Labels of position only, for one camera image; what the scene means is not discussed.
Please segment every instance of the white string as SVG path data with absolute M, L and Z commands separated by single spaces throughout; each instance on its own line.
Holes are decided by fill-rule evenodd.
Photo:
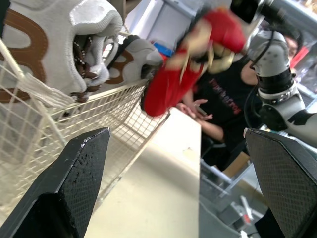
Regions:
M 25 74 L 24 77 L 19 77 L 17 87 L 49 107 L 64 108 L 75 102 L 72 97 L 58 89 L 48 87 L 30 73 Z

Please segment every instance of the white table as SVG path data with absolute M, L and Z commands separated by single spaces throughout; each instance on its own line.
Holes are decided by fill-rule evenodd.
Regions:
M 85 238 L 197 238 L 201 128 L 176 109 L 90 220 Z

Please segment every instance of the blue object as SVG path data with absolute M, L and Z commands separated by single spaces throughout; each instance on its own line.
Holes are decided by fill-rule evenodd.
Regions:
M 157 50 L 160 53 L 162 53 L 168 57 L 171 57 L 174 54 L 174 50 L 172 50 L 172 49 L 170 49 L 170 48 L 168 48 L 168 47 L 166 47 L 158 42 L 154 42 L 153 45 L 157 48 Z

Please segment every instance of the plush toy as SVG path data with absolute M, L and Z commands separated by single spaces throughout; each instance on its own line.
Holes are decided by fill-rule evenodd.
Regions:
M 182 100 L 206 70 L 227 70 L 234 53 L 240 52 L 245 42 L 242 27 L 230 11 L 209 10 L 185 34 L 175 54 L 149 83 L 142 110 L 152 117 L 164 114 Z M 206 60 L 197 60 L 204 55 Z

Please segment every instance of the black t-shirt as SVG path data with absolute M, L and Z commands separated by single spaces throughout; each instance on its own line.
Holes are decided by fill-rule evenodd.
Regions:
M 244 118 L 244 104 L 253 89 L 253 86 L 245 84 L 241 79 L 242 68 L 247 63 L 248 60 L 243 57 L 234 62 L 225 72 L 219 74 L 207 72 L 194 88 L 194 100 L 208 100 L 200 107 L 207 114 L 213 114 L 213 118 L 209 120 L 210 123 L 223 128 L 224 140 L 229 149 L 234 149 L 244 139 L 243 131 L 247 127 Z M 261 105 L 261 101 L 256 98 L 256 110 Z M 251 112 L 251 107 L 248 107 L 247 110 L 252 127 L 259 127 L 261 120 Z

